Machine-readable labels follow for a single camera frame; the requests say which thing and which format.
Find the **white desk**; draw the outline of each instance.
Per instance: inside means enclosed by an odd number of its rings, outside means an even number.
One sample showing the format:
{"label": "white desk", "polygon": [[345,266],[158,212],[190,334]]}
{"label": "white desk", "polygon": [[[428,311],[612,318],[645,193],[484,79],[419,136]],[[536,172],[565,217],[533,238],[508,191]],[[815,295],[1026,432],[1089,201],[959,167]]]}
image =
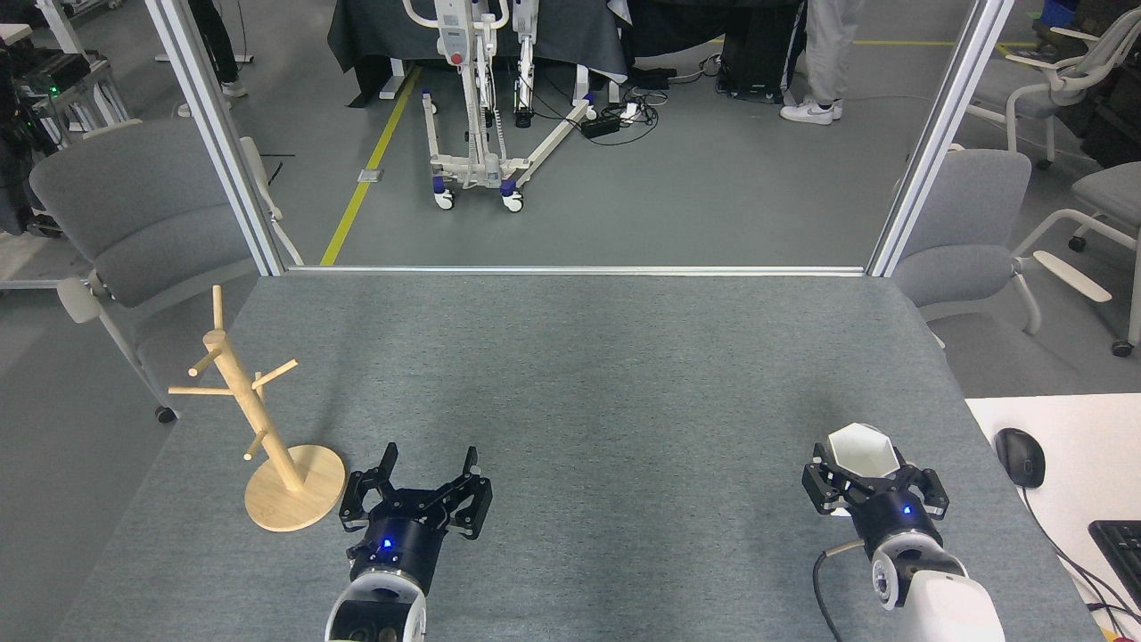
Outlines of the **white desk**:
{"label": "white desk", "polygon": [[[966,404],[992,442],[1000,430],[1015,428],[1042,445],[1046,479],[1041,488],[1028,489],[1027,496],[1043,528],[1075,562],[1130,600],[1086,529],[1094,520],[1141,520],[1141,503],[1134,495],[1141,487],[1136,462],[1141,395],[971,399]],[[1084,582],[1075,584],[1090,602],[1098,601]],[[1110,628],[1103,611],[1095,619],[1102,628]],[[1126,635],[1141,639],[1141,626],[1127,616],[1117,619]]]}

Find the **black pants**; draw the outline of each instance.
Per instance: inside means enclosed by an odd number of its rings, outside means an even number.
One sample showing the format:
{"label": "black pants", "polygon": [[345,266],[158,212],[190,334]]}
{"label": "black pants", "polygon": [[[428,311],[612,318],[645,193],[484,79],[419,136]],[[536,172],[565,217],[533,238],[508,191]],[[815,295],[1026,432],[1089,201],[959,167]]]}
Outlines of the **black pants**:
{"label": "black pants", "polygon": [[229,43],[229,34],[226,33],[226,24],[221,22],[218,9],[213,7],[213,0],[187,0],[187,2],[191,13],[194,14],[194,23],[202,33],[202,42],[210,54],[218,82],[234,82],[237,80],[234,48]]}

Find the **mouse cable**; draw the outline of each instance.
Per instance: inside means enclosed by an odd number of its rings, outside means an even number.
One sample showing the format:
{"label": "mouse cable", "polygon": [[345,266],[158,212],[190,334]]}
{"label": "mouse cable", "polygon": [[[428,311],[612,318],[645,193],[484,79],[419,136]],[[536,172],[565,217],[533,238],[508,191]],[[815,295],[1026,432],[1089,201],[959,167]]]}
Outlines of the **mouse cable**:
{"label": "mouse cable", "polygon": [[[1100,577],[1098,577],[1098,576],[1093,575],[1092,572],[1090,572],[1089,570],[1086,570],[1086,568],[1083,567],[1082,564],[1078,564],[1077,562],[1075,562],[1073,559],[1070,559],[1069,555],[1066,554],[1065,551],[1061,550],[1060,546],[1058,546],[1058,543],[1054,542],[1054,539],[1052,537],[1050,537],[1050,534],[1046,533],[1046,529],[1044,529],[1042,527],[1042,522],[1038,521],[1038,515],[1036,515],[1034,513],[1034,507],[1030,506],[1030,498],[1029,498],[1029,496],[1026,493],[1026,487],[1023,486],[1023,487],[1020,487],[1020,488],[1022,489],[1022,502],[1026,503],[1026,509],[1030,512],[1030,517],[1034,519],[1034,523],[1037,525],[1038,530],[1042,531],[1042,535],[1046,536],[1046,541],[1050,542],[1050,546],[1053,547],[1054,553],[1057,553],[1058,556],[1062,559],[1062,561],[1065,561],[1070,567],[1073,567],[1074,570],[1077,571],[1079,576],[1082,576],[1082,579],[1084,579],[1085,583],[1090,586],[1090,588],[1093,590],[1093,593],[1094,593],[1094,595],[1098,596],[1098,600],[1100,600],[1102,603],[1108,603],[1108,602],[1106,602],[1106,599],[1102,596],[1101,591],[1098,588],[1098,586],[1094,584],[1094,582],[1097,582],[1098,584],[1104,586],[1106,590],[1109,591],[1109,593],[1114,596],[1114,599],[1117,600],[1122,604],[1120,607],[1118,607],[1119,609],[1122,609],[1123,611],[1128,612],[1128,615],[1131,617],[1133,617],[1134,619],[1136,619],[1139,616],[1132,609],[1125,608],[1125,604],[1128,604],[1128,602],[1126,602],[1124,599],[1122,599],[1122,595],[1119,593],[1117,593],[1117,591],[1112,586],[1110,586],[1109,584],[1107,584],[1106,580],[1101,579]],[[1118,635],[1124,635],[1124,633],[1122,632],[1120,624],[1118,624],[1117,617],[1114,615],[1114,609],[1106,609],[1106,615],[1109,616],[1109,621],[1110,621],[1110,624],[1112,624],[1114,631]]]}

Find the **gray table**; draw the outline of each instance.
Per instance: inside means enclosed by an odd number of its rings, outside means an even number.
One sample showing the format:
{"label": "gray table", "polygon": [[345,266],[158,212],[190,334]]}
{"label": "gray table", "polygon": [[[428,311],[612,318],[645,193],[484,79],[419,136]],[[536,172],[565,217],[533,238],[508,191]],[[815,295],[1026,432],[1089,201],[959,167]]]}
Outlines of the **gray table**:
{"label": "gray table", "polygon": [[[445,539],[431,640],[828,639],[810,569],[855,531],[800,474],[852,421],[939,472],[940,530],[1008,640],[1101,639],[887,281],[294,274],[234,341],[251,369],[300,360],[268,390],[289,444],[361,470],[396,441],[395,483],[421,488],[478,446],[495,499],[478,541]],[[253,526],[249,441],[233,403],[189,405],[59,640],[319,639],[358,534]],[[825,595],[848,640],[890,640],[868,575],[835,558]]]}

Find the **chair wheel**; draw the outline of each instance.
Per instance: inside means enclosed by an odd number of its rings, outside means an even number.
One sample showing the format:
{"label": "chair wheel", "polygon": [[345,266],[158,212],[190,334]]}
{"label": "chair wheel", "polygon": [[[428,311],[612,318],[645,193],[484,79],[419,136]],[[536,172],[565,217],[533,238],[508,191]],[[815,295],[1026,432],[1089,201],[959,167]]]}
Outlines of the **chair wheel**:
{"label": "chair wheel", "polygon": [[503,204],[512,213],[523,211],[523,194],[516,189],[510,196],[503,196]]}
{"label": "chair wheel", "polygon": [[171,411],[170,408],[167,408],[165,406],[160,406],[154,409],[154,418],[159,420],[160,424],[171,424],[176,420],[178,420],[178,415],[175,415],[175,412]]}
{"label": "chair wheel", "polygon": [[1117,340],[1112,347],[1114,357],[1128,357],[1133,353],[1133,344],[1125,340]]}

